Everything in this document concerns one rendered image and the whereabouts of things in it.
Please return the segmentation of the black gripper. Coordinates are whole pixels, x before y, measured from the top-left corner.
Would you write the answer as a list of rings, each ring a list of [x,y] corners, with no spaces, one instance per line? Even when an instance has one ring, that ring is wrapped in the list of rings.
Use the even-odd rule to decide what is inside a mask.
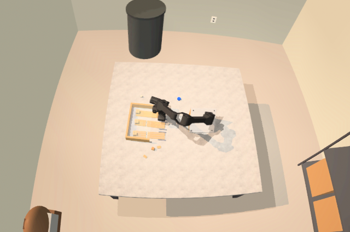
[[[160,113],[158,113],[158,121],[165,121],[166,120],[166,114],[163,111],[160,111]]]

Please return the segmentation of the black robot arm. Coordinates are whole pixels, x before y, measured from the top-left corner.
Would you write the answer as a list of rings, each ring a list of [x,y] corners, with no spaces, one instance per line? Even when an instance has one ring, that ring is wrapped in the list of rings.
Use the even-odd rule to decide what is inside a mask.
[[[170,119],[174,120],[178,125],[181,126],[190,126],[191,124],[197,124],[197,123],[205,123],[206,125],[212,125],[213,120],[215,118],[215,114],[212,112],[205,112],[202,117],[192,117],[187,113],[184,112],[174,112],[171,110],[168,105],[169,102],[166,100],[162,100],[160,98],[151,96],[149,103],[154,104],[152,107],[152,112],[156,114],[157,112],[160,113],[160,111],[163,111],[165,114],[167,114]],[[183,114],[181,122],[179,122],[176,117],[177,114]]]

